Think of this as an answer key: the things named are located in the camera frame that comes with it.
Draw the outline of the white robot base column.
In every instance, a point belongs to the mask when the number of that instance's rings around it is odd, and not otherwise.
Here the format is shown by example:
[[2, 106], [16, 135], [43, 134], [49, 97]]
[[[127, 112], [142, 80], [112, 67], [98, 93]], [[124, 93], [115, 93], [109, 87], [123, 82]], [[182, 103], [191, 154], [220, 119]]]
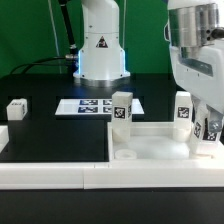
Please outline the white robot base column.
[[78, 53], [76, 83], [111, 87], [130, 77], [119, 43], [119, 7], [114, 0], [81, 0], [84, 44]]

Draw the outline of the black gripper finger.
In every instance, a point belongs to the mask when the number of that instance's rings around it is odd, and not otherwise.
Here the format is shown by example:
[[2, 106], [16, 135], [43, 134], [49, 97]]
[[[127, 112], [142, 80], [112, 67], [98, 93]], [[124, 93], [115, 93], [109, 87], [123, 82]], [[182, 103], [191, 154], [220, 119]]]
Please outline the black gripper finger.
[[223, 129], [224, 114], [208, 106], [208, 130], [212, 133], [221, 132]]

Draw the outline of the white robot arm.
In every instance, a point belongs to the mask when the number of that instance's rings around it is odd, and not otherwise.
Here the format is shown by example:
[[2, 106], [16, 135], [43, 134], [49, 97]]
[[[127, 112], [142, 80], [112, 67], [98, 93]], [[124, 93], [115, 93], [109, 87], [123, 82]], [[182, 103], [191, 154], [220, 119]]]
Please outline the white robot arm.
[[167, 34], [177, 85], [208, 110], [208, 130], [224, 127], [224, 5], [168, 0]]

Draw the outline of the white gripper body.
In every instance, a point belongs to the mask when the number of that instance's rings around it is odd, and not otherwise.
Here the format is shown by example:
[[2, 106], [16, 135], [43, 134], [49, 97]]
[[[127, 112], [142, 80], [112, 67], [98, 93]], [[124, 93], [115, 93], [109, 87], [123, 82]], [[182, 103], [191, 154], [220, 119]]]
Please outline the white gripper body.
[[170, 47], [170, 57], [176, 83], [224, 114], [224, 43], [201, 47], [197, 59], [182, 58]]

